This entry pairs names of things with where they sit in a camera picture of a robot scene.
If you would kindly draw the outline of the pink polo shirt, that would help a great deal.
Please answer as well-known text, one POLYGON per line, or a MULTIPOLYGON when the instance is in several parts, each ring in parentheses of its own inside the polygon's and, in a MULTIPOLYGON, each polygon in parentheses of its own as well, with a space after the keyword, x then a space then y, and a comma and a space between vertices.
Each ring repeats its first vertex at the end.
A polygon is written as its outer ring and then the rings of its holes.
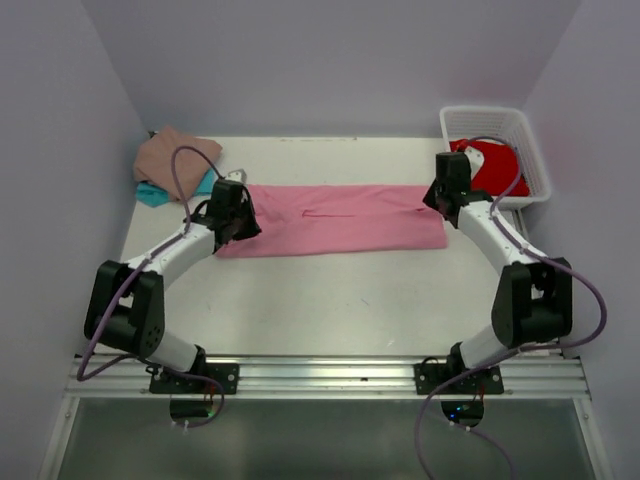
POLYGON ((441 216, 416 185, 249 187, 261 233, 220 258, 445 249, 441 216))

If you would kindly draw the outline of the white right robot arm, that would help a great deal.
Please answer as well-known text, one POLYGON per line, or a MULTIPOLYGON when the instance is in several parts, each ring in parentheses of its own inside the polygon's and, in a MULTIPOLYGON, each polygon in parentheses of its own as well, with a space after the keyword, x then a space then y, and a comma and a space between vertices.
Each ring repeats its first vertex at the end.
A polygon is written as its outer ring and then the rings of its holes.
POLYGON ((572 277, 563 259, 529 246, 505 222, 497 202, 472 188, 469 156, 436 155, 435 179, 423 203, 469 238, 499 274, 489 325, 455 344, 446 360, 451 389, 468 392, 481 380, 479 365, 512 349, 567 336, 573 326, 572 277))

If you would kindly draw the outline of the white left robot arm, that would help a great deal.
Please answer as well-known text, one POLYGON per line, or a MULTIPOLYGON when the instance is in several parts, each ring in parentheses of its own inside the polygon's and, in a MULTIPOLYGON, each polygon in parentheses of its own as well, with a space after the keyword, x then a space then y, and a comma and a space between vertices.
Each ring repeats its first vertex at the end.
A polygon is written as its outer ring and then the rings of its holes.
POLYGON ((89 341, 83 366, 98 344, 172 372, 185 392, 208 379, 206 353, 165 325, 165 292, 200 261, 229 243, 261 233, 247 186, 219 179, 211 196, 173 236, 127 262, 106 261, 97 270, 84 324, 89 341))

